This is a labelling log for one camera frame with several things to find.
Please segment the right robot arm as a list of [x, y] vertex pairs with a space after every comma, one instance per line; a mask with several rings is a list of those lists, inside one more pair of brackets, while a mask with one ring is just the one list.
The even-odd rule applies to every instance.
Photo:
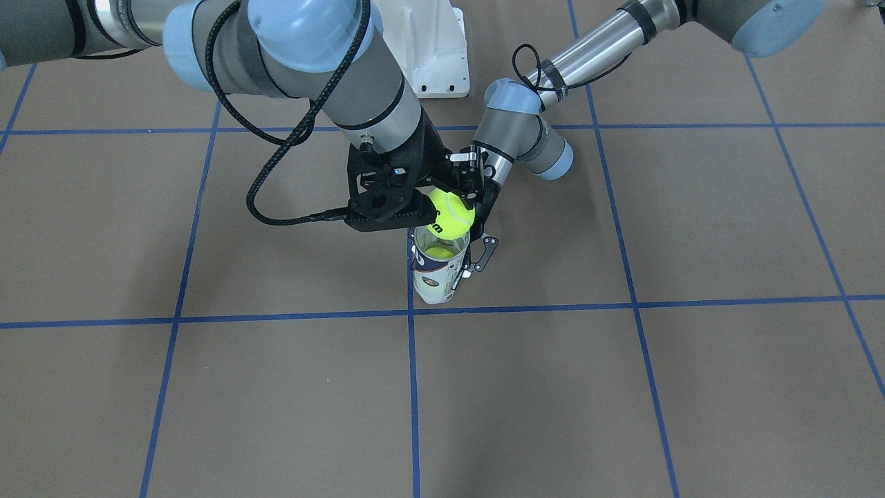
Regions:
[[[420, 188], [469, 205], [478, 173], [449, 149], [384, 37], [372, 1], [3, 1], [2, 67], [113, 59], [161, 47], [181, 81], [211, 91], [237, 122], [277, 151], [250, 187], [262, 223], [345, 220], [360, 230], [430, 223]], [[320, 114], [351, 143], [346, 207], [293, 219], [257, 210], [260, 187], [303, 144]]]

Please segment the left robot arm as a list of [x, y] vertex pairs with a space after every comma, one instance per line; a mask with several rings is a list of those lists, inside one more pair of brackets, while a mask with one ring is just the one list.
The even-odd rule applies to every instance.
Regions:
[[793, 44], [824, 9], [822, 1], [628, 1], [597, 28], [517, 80], [499, 79], [484, 95], [485, 113], [473, 144], [484, 187], [475, 203], [473, 237], [494, 207], [515, 164], [545, 180], [562, 177], [573, 150], [544, 111], [613, 72], [657, 35], [695, 22], [750, 57], [768, 57]]

